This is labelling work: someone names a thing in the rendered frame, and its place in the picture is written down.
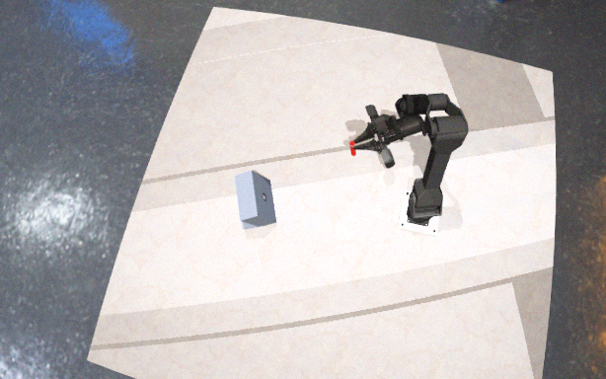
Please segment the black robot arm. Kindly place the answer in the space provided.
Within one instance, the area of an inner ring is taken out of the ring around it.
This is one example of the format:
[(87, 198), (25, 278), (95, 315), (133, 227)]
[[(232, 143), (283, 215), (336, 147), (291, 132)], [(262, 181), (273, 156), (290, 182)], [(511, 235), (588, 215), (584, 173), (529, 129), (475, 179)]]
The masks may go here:
[[(406, 136), (419, 132), (423, 136), (428, 134), (432, 145), (423, 178), (414, 180), (407, 209), (409, 223), (427, 227), (433, 216), (442, 215), (443, 193), (440, 185), (451, 153), (463, 144), (468, 134), (468, 123), (463, 111), (450, 101), (447, 94), (402, 95), (395, 103), (395, 108)], [(450, 116), (430, 118), (430, 111), (445, 111)], [(424, 120), (421, 114), (425, 114)], [(398, 136), (399, 126), (395, 126), (395, 119), (395, 114), (374, 117), (378, 133), (384, 134), (387, 140)]]

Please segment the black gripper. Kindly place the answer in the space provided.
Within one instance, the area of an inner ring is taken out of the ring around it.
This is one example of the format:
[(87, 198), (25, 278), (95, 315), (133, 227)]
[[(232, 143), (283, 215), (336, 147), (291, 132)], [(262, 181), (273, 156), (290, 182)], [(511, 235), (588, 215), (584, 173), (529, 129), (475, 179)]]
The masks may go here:
[[(376, 126), (376, 123), (374, 122), (374, 117), (378, 116), (378, 113), (377, 113), (375, 107), (373, 105), (369, 105), (365, 108), (366, 108), (368, 115), (370, 116), (371, 122), (369, 122), (369, 121), (367, 122), (368, 126), (366, 127), (366, 129), (353, 141), (355, 143), (363, 142), (363, 141), (375, 138), (374, 134), (377, 134), (379, 140), (375, 141), (375, 139), (373, 139), (367, 143), (357, 144), (356, 146), (353, 147), (353, 149), (377, 151), (379, 154), (381, 153), (383, 161), (384, 161), (387, 169), (392, 168), (395, 165), (395, 161), (394, 161), (391, 151), (390, 151), (390, 149), (388, 149), (387, 145), (390, 145), (391, 142), (394, 142), (399, 139), (404, 140), (404, 138), (406, 137), (406, 134), (402, 127), (401, 121), (399, 118), (394, 120), (395, 126), (400, 127), (400, 128), (397, 127), (398, 136), (387, 140), (385, 138), (384, 134), (379, 134), (377, 131), (377, 126)], [(384, 137), (384, 141), (383, 141), (382, 137)]]

